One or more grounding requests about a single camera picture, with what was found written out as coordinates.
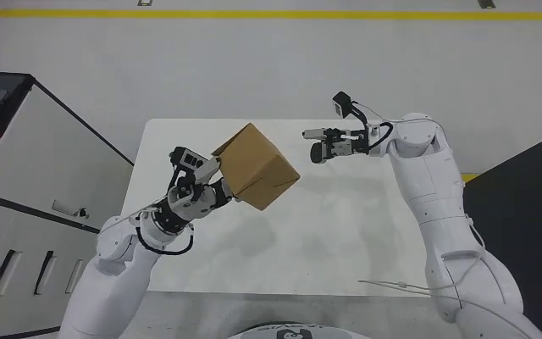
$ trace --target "cardboard box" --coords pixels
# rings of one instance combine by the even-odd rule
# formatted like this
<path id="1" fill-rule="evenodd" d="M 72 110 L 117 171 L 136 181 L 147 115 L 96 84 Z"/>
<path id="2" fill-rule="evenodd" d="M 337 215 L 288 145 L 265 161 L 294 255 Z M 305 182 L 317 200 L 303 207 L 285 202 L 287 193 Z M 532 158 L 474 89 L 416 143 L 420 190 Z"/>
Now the cardboard box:
<path id="1" fill-rule="evenodd" d="M 300 176 L 279 149 L 248 124 L 213 152 L 236 197 L 263 211 Z"/>

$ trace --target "white table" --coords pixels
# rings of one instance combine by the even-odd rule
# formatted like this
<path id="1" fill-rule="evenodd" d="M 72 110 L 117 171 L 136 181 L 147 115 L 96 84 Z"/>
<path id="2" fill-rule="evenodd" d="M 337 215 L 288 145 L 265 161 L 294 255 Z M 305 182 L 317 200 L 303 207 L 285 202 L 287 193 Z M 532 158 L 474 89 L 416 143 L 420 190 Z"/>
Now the white table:
<path id="1" fill-rule="evenodd" d="M 149 290 L 312 295 L 407 295 L 359 279 L 427 286 L 418 223 L 401 198 L 389 160 L 368 156 L 312 164 L 305 129 L 359 129 L 356 120 L 250 120 L 301 179 L 266 210 L 230 203 L 196 220 L 195 244 L 162 257 Z M 203 156 L 249 120 L 154 119 L 143 134 L 123 214 L 161 197 L 175 146 Z M 186 234 L 170 249 L 183 248 Z"/>

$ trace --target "cabinet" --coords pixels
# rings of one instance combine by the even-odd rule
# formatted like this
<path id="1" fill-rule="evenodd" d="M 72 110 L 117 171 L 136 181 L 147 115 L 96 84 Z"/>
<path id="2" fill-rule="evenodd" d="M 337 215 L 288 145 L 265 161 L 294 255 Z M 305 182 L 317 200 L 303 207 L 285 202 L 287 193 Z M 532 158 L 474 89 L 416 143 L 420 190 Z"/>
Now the cabinet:
<path id="1" fill-rule="evenodd" d="M 0 336 L 25 337 L 60 325 L 133 164 L 32 76 L 0 90 Z"/>

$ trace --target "white robotic arm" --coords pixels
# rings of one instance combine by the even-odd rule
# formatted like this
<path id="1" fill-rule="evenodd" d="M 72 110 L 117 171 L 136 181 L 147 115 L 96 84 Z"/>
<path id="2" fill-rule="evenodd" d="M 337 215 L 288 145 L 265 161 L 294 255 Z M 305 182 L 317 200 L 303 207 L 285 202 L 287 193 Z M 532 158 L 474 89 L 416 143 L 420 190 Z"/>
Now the white robotic arm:
<path id="1" fill-rule="evenodd" d="M 542 338 L 522 314 L 523 300 L 510 271 L 486 252 L 471 232 L 473 220 L 463 210 L 464 182 L 440 126 L 417 113 L 371 125 L 345 93 L 335 96 L 334 102 L 339 115 L 356 115 L 364 128 L 304 131 L 306 139 L 320 140 L 312 145 L 312 161 L 322 164 L 335 156 L 354 153 L 376 157 L 388 154 L 427 252 L 426 288 L 402 281 L 360 282 L 428 291 L 440 318 L 456 323 L 466 339 Z"/>
<path id="2" fill-rule="evenodd" d="M 232 199 L 224 178 L 208 184 L 218 172 L 216 158 L 207 160 L 177 147 L 170 159 L 174 175 L 166 196 L 126 218 L 113 217 L 103 226 L 97 255 L 69 300 L 59 339 L 119 338 L 136 315 L 157 260 L 188 252 L 193 243 L 190 222 Z M 178 252 L 165 251 L 184 231 L 191 233 L 188 246 Z"/>

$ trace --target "yellow floor line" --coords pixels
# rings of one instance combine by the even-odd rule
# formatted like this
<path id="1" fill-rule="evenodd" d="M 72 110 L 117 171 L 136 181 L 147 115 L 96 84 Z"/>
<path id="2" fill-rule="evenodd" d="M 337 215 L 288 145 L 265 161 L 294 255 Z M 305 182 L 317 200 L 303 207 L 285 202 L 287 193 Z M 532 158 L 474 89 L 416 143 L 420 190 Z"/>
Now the yellow floor line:
<path id="1" fill-rule="evenodd" d="M 360 19 L 432 21 L 542 21 L 542 12 L 398 12 L 309 10 L 156 10 L 142 9 L 0 9 L 12 18 L 134 18 L 134 19 Z"/>
<path id="2" fill-rule="evenodd" d="M 465 182 L 469 182 L 472 179 L 476 178 L 477 176 L 479 175 L 475 173 L 461 173 L 461 178 L 463 178 L 463 181 Z"/>

